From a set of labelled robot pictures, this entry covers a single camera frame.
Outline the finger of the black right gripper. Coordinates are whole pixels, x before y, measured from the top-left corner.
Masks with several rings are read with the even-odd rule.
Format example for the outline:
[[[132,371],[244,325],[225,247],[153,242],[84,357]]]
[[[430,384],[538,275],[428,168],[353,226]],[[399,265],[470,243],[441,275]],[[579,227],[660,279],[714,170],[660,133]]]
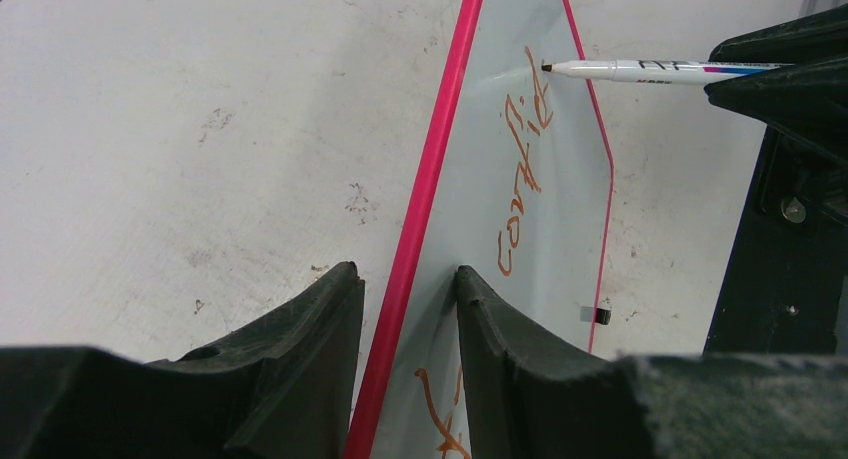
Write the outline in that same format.
[[[710,104],[789,136],[847,165],[847,56],[787,66],[707,85]]]
[[[847,6],[727,39],[713,62],[800,64],[847,54]]]

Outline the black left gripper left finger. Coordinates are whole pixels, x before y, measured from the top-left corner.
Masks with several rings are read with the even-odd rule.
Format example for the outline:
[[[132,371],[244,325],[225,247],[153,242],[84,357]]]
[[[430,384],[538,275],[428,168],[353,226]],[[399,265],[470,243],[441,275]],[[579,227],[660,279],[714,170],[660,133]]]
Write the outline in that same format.
[[[365,283],[341,262],[285,304],[182,358],[87,346],[1,351],[5,458],[338,458]]]

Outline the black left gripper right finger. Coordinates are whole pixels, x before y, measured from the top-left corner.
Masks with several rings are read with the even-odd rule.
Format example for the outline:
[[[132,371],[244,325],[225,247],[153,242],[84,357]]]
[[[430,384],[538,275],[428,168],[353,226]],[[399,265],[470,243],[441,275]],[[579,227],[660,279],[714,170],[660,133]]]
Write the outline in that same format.
[[[476,458],[843,458],[847,362],[834,356],[585,352],[455,275]]]

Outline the white whiteboard marker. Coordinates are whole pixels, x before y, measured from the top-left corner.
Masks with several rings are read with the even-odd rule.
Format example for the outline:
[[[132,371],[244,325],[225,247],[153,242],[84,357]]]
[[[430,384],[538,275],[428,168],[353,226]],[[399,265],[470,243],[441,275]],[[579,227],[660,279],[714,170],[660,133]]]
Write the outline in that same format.
[[[782,63],[664,60],[571,60],[541,65],[543,72],[590,81],[663,85],[708,85],[783,67]]]

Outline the whiteboard with pink frame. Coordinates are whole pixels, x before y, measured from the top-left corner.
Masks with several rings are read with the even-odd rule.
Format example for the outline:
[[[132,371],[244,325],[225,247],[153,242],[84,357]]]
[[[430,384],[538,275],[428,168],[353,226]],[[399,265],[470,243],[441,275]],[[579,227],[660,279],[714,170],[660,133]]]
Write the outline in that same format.
[[[613,189],[592,85],[545,73],[584,55],[569,0],[462,0],[344,454],[477,458],[474,381],[448,290],[474,269],[590,351]]]

